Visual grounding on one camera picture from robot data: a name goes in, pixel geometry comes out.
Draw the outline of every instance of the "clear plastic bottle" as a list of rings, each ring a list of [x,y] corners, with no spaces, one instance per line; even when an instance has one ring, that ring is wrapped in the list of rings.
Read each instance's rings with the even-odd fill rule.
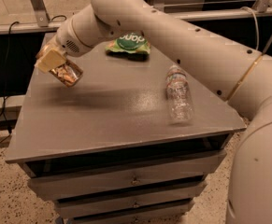
[[[193,101],[185,72],[175,64],[167,73],[166,94],[174,122],[185,122],[193,117]]]

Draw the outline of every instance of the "table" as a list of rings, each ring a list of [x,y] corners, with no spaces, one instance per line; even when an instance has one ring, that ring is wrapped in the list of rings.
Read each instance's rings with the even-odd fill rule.
[[[165,97],[172,62],[155,47],[135,62],[107,56],[105,45],[70,58],[84,70],[73,88],[34,71],[6,162],[74,224],[184,214],[246,125],[191,76],[194,118],[173,124]]]

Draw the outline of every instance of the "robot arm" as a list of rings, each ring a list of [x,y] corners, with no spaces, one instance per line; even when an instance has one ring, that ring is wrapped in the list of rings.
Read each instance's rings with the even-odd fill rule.
[[[228,224],[272,223],[272,57],[155,10],[143,0],[92,0],[41,50],[44,72],[122,32],[151,44],[239,113],[253,119],[235,156]]]

